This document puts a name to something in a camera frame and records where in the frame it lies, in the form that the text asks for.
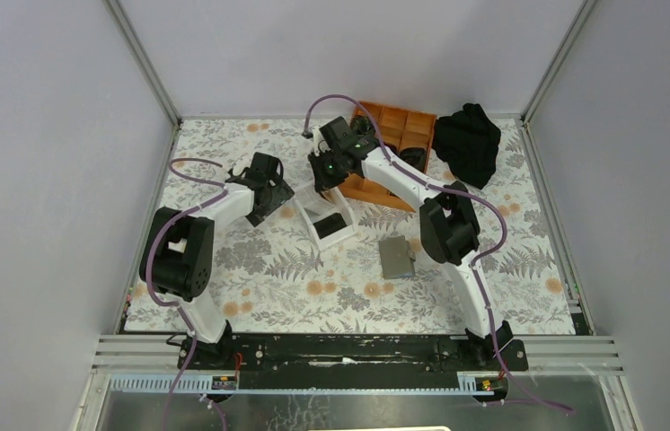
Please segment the grey leather card holder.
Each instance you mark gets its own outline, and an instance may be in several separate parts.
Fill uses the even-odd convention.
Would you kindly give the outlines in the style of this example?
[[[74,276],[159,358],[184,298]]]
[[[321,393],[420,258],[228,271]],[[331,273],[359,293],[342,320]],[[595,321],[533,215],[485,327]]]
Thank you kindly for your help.
[[[393,236],[378,242],[381,268],[385,279],[414,277],[415,255],[405,236]]]

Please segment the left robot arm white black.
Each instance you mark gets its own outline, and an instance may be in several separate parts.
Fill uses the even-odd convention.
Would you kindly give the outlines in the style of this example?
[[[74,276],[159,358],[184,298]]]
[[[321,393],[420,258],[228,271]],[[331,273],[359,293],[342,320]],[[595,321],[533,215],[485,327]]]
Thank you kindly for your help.
[[[178,177],[216,187],[207,200],[187,209],[161,207],[154,213],[139,276],[151,299],[174,307],[197,342],[198,357],[210,368],[230,363],[233,346],[223,339],[229,323],[206,292],[211,277],[215,234],[246,219],[252,226],[294,196],[284,180],[283,163],[270,154],[255,153],[250,165],[228,172],[225,180],[191,177],[170,166]]]

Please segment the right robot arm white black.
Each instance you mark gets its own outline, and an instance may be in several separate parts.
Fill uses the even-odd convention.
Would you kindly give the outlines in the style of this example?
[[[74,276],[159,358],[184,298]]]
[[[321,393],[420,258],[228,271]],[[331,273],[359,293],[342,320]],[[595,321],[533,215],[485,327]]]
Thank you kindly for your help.
[[[303,136],[313,143],[308,160],[317,192],[337,188],[355,174],[416,211],[423,249],[445,267],[460,300],[465,332],[473,340],[472,363],[483,370],[499,364],[513,334],[493,310],[481,273],[480,223],[472,207],[476,197],[461,184],[445,185],[416,170],[383,148],[376,136],[357,135],[342,117],[318,128],[306,127]]]

